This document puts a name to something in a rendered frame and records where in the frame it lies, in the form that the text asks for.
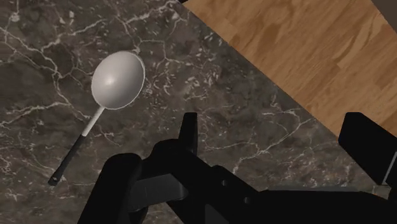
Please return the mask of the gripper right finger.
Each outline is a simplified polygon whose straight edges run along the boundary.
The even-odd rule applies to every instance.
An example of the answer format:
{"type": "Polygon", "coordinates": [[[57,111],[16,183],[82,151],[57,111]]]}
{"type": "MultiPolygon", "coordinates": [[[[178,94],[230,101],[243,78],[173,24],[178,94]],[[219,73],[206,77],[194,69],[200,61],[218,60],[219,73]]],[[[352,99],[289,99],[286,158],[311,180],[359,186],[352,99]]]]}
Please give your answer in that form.
{"type": "Polygon", "coordinates": [[[347,112],[339,145],[377,184],[390,187],[388,200],[397,202],[397,137],[361,112],[347,112]]]}

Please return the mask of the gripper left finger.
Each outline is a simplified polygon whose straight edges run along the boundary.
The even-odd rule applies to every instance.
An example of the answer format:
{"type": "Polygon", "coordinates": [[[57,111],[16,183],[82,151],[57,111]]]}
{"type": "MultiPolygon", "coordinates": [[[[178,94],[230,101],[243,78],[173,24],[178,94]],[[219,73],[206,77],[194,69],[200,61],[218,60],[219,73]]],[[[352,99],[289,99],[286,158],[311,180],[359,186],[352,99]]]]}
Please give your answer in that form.
{"type": "Polygon", "coordinates": [[[258,192],[201,160],[197,143],[197,114],[185,113],[178,138],[156,143],[149,157],[108,158],[77,224],[143,224],[164,202],[184,224],[254,224],[258,192]]]}

